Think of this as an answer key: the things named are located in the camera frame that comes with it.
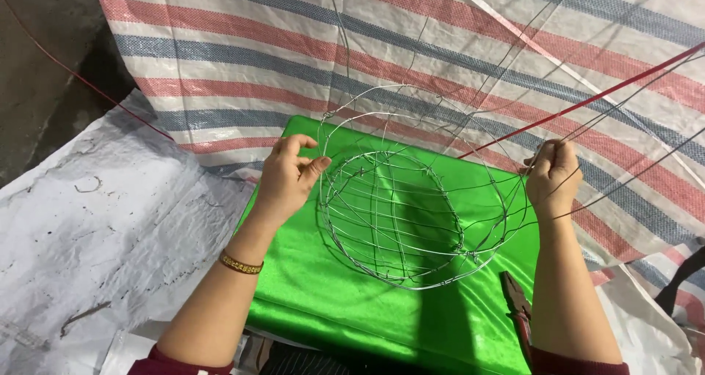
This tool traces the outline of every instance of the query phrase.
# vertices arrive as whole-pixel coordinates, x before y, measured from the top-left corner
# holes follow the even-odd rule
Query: striped tarpaulin
[[[388,109],[423,116],[458,136],[406,118],[388,132],[457,156],[705,41],[705,0],[100,2],[175,141],[208,171],[250,180],[291,115],[321,118],[366,91],[333,121]],[[579,240],[596,283],[630,262],[663,288],[692,253],[687,244],[705,235],[705,135],[688,141],[705,126],[703,66],[694,60],[655,82],[658,74],[648,76],[466,159],[515,171],[546,139],[604,114],[574,139],[585,176],[574,208],[609,193],[573,214]],[[400,83],[445,101],[409,88],[370,91]],[[381,123],[363,118],[359,127]],[[705,331],[702,272],[679,302],[683,318]]]

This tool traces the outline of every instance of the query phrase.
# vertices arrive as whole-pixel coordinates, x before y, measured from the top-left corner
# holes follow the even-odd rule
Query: wire basket frame
[[[335,159],[335,166],[323,173],[320,184],[323,224],[343,255],[362,271],[404,289],[434,288],[488,264],[521,228],[530,210],[522,176],[498,181],[498,170],[491,169],[481,156],[487,174],[484,183],[473,184],[470,179],[459,184],[455,178],[452,189],[444,186],[448,175],[441,172],[448,169],[439,167],[437,161],[454,141],[463,140],[458,135],[460,128],[451,131],[426,118],[425,113],[404,114],[391,107],[386,112],[353,111],[361,97],[394,88],[411,95],[430,93],[410,85],[376,87],[323,116],[318,130],[321,155]],[[443,102],[453,105],[441,97],[438,104]],[[342,121],[330,124],[335,118]],[[422,151],[413,144],[423,143],[393,133],[399,126],[413,126],[444,138],[436,142],[436,151]],[[362,133],[332,152],[336,140],[349,130]],[[485,200],[481,209],[486,219],[461,220],[456,204],[472,203],[474,191],[480,189],[491,199],[489,204]],[[470,228],[472,235],[480,238],[468,240]]]

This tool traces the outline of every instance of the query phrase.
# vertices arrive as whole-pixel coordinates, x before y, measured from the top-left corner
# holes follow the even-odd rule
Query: woman's left hand
[[[308,199],[316,180],[330,165],[330,158],[313,160],[299,156],[301,147],[315,148],[318,143],[304,134],[282,138],[264,161],[260,190],[251,215],[269,226],[279,228]]]

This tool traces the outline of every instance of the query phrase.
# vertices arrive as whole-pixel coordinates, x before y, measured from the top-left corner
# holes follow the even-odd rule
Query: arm
[[[260,190],[250,214],[225,248],[239,262],[258,266],[277,229],[308,198],[330,158],[298,156],[313,148],[309,136],[283,138],[264,162]],[[232,271],[216,262],[156,344],[167,357],[203,367],[229,365],[245,326],[258,275]]]
[[[532,342],[536,348],[572,359],[621,364],[619,346],[589,277],[570,216],[564,216],[570,212],[581,180],[572,144],[547,141],[527,181],[541,238]]]

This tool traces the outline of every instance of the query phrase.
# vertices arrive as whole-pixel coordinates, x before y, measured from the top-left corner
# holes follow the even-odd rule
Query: gray floor
[[[112,99],[135,87],[98,0],[7,1],[37,41]],[[0,1],[0,187],[112,107],[37,49]]]

